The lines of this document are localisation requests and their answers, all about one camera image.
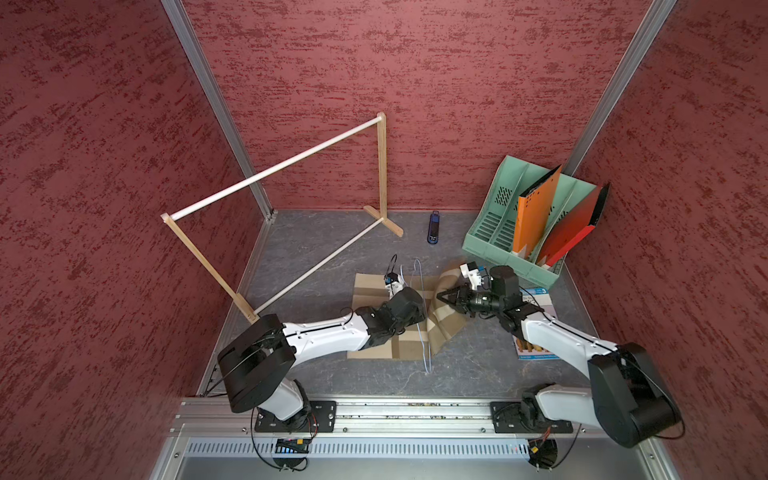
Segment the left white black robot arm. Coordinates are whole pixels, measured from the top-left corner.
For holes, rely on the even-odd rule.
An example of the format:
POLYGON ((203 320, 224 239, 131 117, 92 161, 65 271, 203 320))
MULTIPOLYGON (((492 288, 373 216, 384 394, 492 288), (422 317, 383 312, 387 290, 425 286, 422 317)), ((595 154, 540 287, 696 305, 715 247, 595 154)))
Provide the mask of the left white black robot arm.
POLYGON ((217 356, 229 406, 234 413, 266 412, 289 431, 312 415, 301 384, 288 377, 293 367, 341 352, 378 347, 426 319, 421 295, 405 287, 378 307, 313 323, 284 323, 266 315, 217 356))

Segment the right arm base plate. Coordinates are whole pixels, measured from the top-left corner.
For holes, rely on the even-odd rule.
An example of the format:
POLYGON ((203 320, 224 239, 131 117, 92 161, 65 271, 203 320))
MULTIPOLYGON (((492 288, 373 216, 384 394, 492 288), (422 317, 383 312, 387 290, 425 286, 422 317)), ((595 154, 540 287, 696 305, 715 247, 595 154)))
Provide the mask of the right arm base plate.
POLYGON ((491 421, 496 433, 569 434, 571 422, 546 418, 532 401, 491 402, 491 421))

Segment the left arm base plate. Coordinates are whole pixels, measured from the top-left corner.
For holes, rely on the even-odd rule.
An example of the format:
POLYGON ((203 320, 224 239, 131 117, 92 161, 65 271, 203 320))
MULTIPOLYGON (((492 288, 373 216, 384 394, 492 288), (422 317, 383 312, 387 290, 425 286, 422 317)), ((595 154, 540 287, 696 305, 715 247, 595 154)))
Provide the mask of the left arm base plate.
POLYGON ((337 402, 311 400, 311 413, 298 413, 296 422, 281 421, 272 413, 259 410, 254 416, 254 431, 258 433, 332 433, 335 428, 337 402))

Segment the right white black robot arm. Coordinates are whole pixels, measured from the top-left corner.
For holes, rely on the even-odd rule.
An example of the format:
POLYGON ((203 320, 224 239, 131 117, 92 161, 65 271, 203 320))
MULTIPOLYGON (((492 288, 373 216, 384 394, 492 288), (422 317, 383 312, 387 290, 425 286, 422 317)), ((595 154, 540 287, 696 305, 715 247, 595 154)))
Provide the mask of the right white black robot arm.
POLYGON ((462 314, 497 319, 516 339, 549 351, 590 382, 584 388, 541 384, 526 391, 518 411, 527 427, 556 421, 591 425, 630 448, 684 422, 642 346, 616 344, 561 322, 520 286, 509 266, 464 264, 461 276, 437 294, 440 302, 462 314))

